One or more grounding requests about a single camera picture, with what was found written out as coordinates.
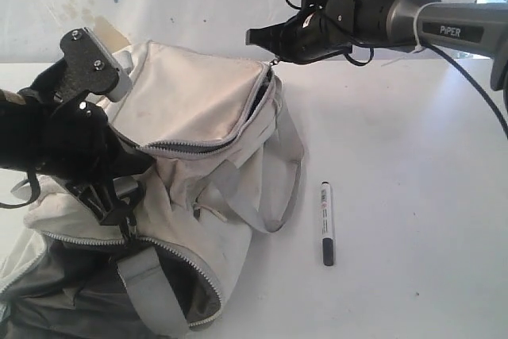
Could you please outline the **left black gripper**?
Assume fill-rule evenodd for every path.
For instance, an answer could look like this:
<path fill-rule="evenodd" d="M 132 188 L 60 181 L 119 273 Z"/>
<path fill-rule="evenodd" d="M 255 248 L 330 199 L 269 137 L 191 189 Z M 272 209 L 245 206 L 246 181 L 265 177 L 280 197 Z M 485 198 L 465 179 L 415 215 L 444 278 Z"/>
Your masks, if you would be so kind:
<path fill-rule="evenodd" d="M 100 225 L 126 222 L 137 203 L 137 181 L 154 159 L 119 133 L 102 107 L 84 100 L 57 106 L 40 133 L 36 172 L 69 183 L 69 193 Z"/>

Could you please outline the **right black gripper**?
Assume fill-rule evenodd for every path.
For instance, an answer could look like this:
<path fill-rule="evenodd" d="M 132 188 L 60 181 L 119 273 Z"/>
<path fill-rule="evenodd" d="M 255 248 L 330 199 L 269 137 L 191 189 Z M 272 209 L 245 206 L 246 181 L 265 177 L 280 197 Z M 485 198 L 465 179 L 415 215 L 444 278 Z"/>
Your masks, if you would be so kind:
<path fill-rule="evenodd" d="M 248 29 L 245 44 L 277 48 L 274 54 L 278 60 L 291 64 L 311 64 L 352 53 L 352 44 L 318 8 L 300 11 L 284 23 Z"/>

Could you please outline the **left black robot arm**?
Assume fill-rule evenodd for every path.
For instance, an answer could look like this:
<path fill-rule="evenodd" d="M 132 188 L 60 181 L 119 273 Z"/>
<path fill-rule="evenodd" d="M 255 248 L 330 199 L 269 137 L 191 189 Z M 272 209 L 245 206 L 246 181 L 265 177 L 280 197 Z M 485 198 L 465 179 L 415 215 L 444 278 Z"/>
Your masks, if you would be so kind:
<path fill-rule="evenodd" d="M 144 196 L 136 177 L 153 162 L 84 98 L 43 103 L 28 89 L 1 93 L 1 167 L 28 176 L 30 202 L 41 193 L 38 176 L 47 175 L 100 225 L 134 226 Z"/>

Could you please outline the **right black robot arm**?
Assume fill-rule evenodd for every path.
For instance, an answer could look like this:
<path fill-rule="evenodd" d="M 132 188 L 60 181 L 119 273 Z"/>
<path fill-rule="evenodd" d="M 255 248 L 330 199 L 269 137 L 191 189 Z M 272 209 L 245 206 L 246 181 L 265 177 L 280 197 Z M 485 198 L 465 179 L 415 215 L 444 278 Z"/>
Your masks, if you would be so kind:
<path fill-rule="evenodd" d="M 491 89 L 507 88 L 507 5 L 441 0 L 320 0 L 289 20 L 249 29 L 245 42 L 293 64 L 361 48 L 412 52 L 427 44 L 489 57 Z"/>

